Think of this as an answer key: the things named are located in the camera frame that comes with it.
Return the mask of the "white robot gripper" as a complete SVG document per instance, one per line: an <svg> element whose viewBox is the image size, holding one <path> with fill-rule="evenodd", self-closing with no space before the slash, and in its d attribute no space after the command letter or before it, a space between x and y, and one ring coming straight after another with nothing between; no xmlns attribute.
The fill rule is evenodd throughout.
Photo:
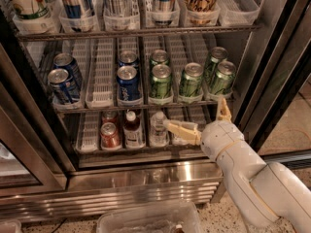
<svg viewBox="0 0 311 233"><path fill-rule="evenodd" d="M216 121L207 124L202 134L194 122L166 119L163 126L188 144L199 146L201 143L202 151L212 161L223 150L244 140L241 131L231 122L231 111L223 97L218 101Z"/></svg>

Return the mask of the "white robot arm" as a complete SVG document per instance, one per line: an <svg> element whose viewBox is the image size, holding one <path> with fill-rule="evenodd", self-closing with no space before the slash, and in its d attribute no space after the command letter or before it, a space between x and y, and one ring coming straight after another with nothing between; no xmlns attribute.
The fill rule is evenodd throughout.
<svg viewBox="0 0 311 233"><path fill-rule="evenodd" d="M283 217L297 233L311 233L311 191L286 166L265 162L231 122L220 98L217 119L200 131L193 122L170 120L164 127L191 145L198 145L224 174L225 189L241 215L255 227Z"/></svg>

